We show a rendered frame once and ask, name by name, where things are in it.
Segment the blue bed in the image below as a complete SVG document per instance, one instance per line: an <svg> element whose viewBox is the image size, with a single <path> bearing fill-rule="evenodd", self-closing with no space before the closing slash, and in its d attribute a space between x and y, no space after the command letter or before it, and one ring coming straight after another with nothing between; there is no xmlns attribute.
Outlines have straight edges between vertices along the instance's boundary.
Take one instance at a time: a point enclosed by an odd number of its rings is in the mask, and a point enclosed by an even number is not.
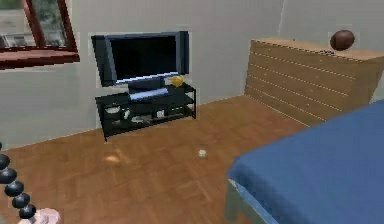
<svg viewBox="0 0 384 224"><path fill-rule="evenodd" d="M384 100L250 150L227 178L228 222L384 224Z"/></svg>

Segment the brown basketball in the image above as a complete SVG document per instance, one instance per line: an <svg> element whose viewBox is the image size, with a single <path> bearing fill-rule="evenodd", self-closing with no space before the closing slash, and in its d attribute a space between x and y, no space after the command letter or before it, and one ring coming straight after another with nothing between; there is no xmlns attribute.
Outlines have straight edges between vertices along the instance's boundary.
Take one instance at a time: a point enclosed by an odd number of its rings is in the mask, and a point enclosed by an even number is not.
<svg viewBox="0 0 384 224"><path fill-rule="evenodd" d="M330 39L330 46L336 51L344 51L353 46L355 35L350 30L339 30Z"/></svg>

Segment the black television stand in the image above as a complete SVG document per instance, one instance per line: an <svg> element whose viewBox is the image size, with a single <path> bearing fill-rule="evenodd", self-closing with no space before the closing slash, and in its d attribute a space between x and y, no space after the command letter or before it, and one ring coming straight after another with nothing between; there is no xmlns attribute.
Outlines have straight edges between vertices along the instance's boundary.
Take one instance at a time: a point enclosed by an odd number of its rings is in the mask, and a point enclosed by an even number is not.
<svg viewBox="0 0 384 224"><path fill-rule="evenodd" d="M196 89L183 83L180 87L167 85L149 92L118 93L95 98L104 139L117 134L165 123L185 117L196 118ZM116 114L107 114L105 109L120 106ZM125 110L130 110L124 119ZM165 117L157 118L156 112L164 110ZM140 117L143 123L134 123L133 117Z"/></svg>

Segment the black television set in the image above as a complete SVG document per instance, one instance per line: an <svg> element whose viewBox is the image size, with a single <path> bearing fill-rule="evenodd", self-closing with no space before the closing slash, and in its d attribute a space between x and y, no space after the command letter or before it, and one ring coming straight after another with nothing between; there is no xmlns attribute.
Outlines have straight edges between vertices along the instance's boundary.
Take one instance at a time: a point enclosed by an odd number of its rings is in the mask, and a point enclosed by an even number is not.
<svg viewBox="0 0 384 224"><path fill-rule="evenodd" d="M102 87L160 81L189 73L189 32L93 35L91 37Z"/></svg>

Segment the wooden chest of drawers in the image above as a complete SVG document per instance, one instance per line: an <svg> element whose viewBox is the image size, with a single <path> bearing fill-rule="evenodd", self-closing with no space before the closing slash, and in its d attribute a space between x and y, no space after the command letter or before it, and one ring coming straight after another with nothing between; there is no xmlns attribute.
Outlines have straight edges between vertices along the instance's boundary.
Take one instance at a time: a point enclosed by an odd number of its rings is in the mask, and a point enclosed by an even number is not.
<svg viewBox="0 0 384 224"><path fill-rule="evenodd" d="M262 38L250 45L245 94L312 126L369 104L383 71L384 53Z"/></svg>

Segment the red framed window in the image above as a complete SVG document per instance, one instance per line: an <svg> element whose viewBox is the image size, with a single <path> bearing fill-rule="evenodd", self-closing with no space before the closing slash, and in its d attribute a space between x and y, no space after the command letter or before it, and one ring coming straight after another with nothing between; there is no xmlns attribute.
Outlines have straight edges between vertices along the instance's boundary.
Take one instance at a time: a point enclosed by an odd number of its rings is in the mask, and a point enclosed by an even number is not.
<svg viewBox="0 0 384 224"><path fill-rule="evenodd" d="M66 0L0 0L0 70L79 61Z"/></svg>

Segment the black beaded lamp post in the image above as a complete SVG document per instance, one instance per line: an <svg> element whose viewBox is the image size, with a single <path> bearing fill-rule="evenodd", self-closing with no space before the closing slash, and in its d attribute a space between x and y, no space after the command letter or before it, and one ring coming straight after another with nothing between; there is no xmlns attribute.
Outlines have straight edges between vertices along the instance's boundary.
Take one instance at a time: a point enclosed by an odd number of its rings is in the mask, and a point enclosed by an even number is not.
<svg viewBox="0 0 384 224"><path fill-rule="evenodd" d="M31 197L24 192L24 183L17 180L18 173L10 168L10 158L1 153L0 142L0 184L4 185L4 194L12 199L12 206L18 210L18 224L59 224L61 217L51 208L37 209L31 204Z"/></svg>

